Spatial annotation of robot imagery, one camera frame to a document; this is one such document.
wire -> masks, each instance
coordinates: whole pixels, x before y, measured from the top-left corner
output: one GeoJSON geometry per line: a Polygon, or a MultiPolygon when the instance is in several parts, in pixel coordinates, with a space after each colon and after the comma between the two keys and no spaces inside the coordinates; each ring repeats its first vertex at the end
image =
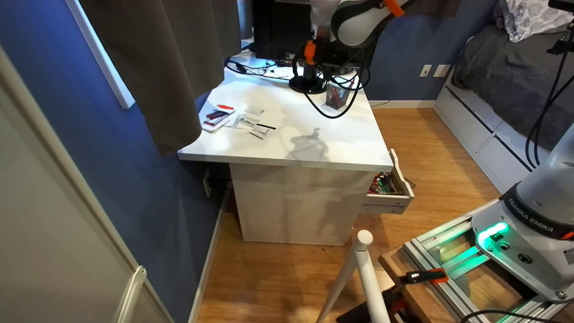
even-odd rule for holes
{"type": "MultiPolygon", "coordinates": [[[[573,44],[574,40],[574,22],[571,24],[571,37],[569,37],[569,42],[567,46],[573,44]]],[[[562,96],[562,92],[574,81],[574,76],[557,92],[557,87],[560,83],[560,78],[562,78],[562,72],[564,72],[564,65],[567,62],[567,56],[569,56],[569,49],[562,54],[562,60],[560,60],[560,65],[558,65],[558,72],[557,72],[557,78],[555,78],[555,83],[553,83],[553,89],[548,96],[548,101],[544,105],[544,110],[541,112],[539,119],[535,121],[532,132],[528,133],[528,139],[526,139],[526,160],[528,164],[537,169],[541,166],[541,157],[539,157],[539,142],[541,142],[541,130],[542,130],[542,124],[544,124],[544,119],[548,115],[548,112],[551,110],[551,107],[555,105],[555,101],[562,96]]]]}
{"type": "Polygon", "coordinates": [[[496,311],[496,309],[471,313],[469,316],[465,316],[465,318],[462,320],[462,323],[467,323],[467,322],[471,322],[472,318],[483,316],[483,315],[501,315],[501,316],[515,316],[515,318],[532,320],[532,322],[550,322],[550,323],[557,323],[557,322],[553,322],[553,320],[542,320],[542,318],[535,318],[535,316],[517,315],[517,313],[510,313],[510,311],[496,311]]]}

blue wall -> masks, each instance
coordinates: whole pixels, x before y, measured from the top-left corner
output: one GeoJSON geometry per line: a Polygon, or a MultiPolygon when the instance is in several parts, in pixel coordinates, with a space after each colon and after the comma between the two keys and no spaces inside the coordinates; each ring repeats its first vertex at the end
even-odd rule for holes
{"type": "Polygon", "coordinates": [[[176,322],[187,322],[221,196],[207,166],[160,157],[139,108],[123,110],[65,0],[0,6],[0,42],[176,322]]]}
{"type": "Polygon", "coordinates": [[[406,17],[379,38],[367,92],[372,101],[435,101],[445,80],[419,74],[424,65],[453,65],[458,53],[492,17],[497,0],[462,0],[453,19],[406,17]]]}

